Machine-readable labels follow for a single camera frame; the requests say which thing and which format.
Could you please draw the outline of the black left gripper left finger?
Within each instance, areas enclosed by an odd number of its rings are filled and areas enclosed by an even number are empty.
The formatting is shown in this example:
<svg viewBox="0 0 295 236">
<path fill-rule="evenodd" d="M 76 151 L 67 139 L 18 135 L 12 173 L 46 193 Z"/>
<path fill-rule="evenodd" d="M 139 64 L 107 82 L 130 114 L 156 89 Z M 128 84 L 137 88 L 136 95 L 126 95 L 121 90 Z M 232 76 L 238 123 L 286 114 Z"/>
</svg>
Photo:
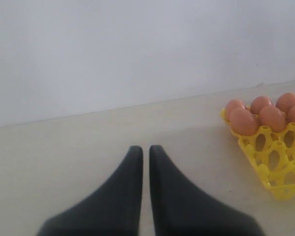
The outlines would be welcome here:
<svg viewBox="0 0 295 236">
<path fill-rule="evenodd" d="M 131 146 L 113 174 L 91 195 L 48 219 L 39 236 L 137 236 L 143 189 L 143 150 Z"/>
</svg>

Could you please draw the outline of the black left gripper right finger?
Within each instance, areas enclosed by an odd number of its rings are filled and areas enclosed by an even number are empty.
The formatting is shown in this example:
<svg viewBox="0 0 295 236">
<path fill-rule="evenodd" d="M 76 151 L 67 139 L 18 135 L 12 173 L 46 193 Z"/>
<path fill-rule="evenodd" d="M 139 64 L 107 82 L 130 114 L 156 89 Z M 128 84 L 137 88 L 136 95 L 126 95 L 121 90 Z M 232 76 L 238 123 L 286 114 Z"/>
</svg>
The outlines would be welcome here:
<svg viewBox="0 0 295 236">
<path fill-rule="evenodd" d="M 263 236 L 257 221 L 193 184 L 160 145 L 149 148 L 149 186 L 157 236 Z"/>
</svg>

